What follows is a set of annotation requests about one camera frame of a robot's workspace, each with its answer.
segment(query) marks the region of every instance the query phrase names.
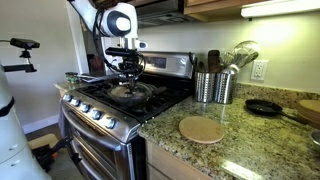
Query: gas stove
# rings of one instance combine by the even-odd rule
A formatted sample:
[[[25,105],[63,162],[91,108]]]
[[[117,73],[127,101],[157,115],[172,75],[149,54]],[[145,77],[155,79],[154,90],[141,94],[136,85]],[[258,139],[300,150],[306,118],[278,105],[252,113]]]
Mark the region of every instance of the gas stove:
[[[147,65],[139,82],[165,87],[147,101],[127,106],[114,101],[108,90],[118,84],[114,79],[67,92],[65,106],[100,135],[112,135],[123,143],[137,136],[141,124],[179,103],[193,92],[192,61],[189,53],[145,52]]]

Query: utensil holder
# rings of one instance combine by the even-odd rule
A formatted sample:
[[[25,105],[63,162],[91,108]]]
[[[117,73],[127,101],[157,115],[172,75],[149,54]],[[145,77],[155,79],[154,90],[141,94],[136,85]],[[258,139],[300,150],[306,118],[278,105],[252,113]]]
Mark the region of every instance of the utensil holder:
[[[198,102],[213,100],[215,73],[195,72],[195,99]]]
[[[217,73],[215,75],[213,93],[214,102],[220,104],[231,104],[236,82],[237,74]]]

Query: oven door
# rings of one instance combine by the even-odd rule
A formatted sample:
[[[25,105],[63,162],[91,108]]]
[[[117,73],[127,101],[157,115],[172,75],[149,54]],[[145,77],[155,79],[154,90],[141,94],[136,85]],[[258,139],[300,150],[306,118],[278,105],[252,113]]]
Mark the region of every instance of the oven door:
[[[69,155],[74,159],[78,154],[81,160],[75,164],[85,179],[135,179],[131,143],[99,135],[67,105],[62,105],[62,112],[64,134],[73,137]]]

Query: oven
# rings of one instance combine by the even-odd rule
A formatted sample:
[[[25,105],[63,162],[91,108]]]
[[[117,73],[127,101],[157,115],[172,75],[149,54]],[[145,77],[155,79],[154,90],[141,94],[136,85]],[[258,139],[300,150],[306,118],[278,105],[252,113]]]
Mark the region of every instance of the oven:
[[[145,144],[137,129],[193,92],[190,53],[144,56],[147,69],[138,83],[161,90],[151,98],[132,106],[115,102],[107,92],[119,82],[108,79],[68,91],[61,99],[60,131],[72,138],[69,156],[85,179],[146,179]],[[166,71],[164,64],[174,66]]]

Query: black frying pan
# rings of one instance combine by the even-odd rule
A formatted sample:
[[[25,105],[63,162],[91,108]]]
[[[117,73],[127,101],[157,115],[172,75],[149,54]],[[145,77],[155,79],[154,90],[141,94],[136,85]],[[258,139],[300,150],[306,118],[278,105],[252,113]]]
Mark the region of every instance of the black frying pan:
[[[262,116],[276,116],[282,115],[292,120],[298,121],[300,123],[306,124],[302,120],[298,119],[297,117],[290,116],[284,113],[282,107],[269,101],[265,100],[257,100],[257,99],[250,99],[246,100],[246,107],[249,111],[259,114]]]

